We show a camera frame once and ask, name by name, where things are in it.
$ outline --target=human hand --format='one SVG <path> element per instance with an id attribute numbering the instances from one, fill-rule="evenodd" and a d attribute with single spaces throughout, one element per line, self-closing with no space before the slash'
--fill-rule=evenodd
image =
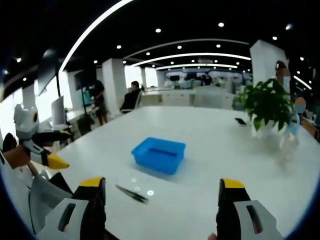
<path id="1" fill-rule="evenodd" d="M 218 237 L 217 235 L 215 235 L 214 233 L 212 233 L 209 237 L 208 237 L 208 240 L 217 240 Z"/>

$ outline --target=blue plastic tray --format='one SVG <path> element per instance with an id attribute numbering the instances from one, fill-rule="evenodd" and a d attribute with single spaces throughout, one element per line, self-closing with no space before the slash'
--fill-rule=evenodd
<path id="1" fill-rule="evenodd" d="M 131 151 L 137 164 L 174 175 L 184 158 L 186 144 L 148 137 Z"/>

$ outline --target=white table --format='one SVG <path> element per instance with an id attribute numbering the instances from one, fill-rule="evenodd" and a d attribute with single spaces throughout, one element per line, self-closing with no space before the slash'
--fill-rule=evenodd
<path id="1" fill-rule="evenodd" d="M 219 180 L 244 183 L 277 219 L 285 237 L 299 223 L 320 175 L 320 146 L 303 128 L 287 172 L 235 117 L 244 113 L 193 107 L 142 107 L 96 129 L 58 153 L 72 190 L 87 178 L 106 178 L 106 228 L 120 240 L 206 240 L 216 231 Z M 136 165 L 131 150 L 147 137 L 186 143 L 174 176 Z M 149 198 L 141 204 L 115 184 Z"/>

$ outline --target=green leaves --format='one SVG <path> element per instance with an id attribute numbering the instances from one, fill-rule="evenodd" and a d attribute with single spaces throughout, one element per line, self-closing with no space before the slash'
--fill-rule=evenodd
<path id="1" fill-rule="evenodd" d="M 275 79 L 270 78 L 266 82 L 258 82 L 253 86 L 246 86 L 243 93 L 238 94 L 234 102 L 243 104 L 243 109 L 248 113 L 250 119 L 253 115 L 254 127 L 259 130 L 264 120 L 265 125 L 269 121 L 278 123 L 280 131 L 285 123 L 289 123 L 293 102 L 283 86 Z"/>

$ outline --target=smartphone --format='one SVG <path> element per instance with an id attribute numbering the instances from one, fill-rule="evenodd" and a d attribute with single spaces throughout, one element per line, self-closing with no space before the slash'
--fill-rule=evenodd
<path id="1" fill-rule="evenodd" d="M 235 118 L 235 120 L 240 124 L 240 125 L 242 125 L 242 126 L 246 126 L 247 124 L 246 124 L 246 122 L 245 121 L 243 121 L 241 118 Z"/>

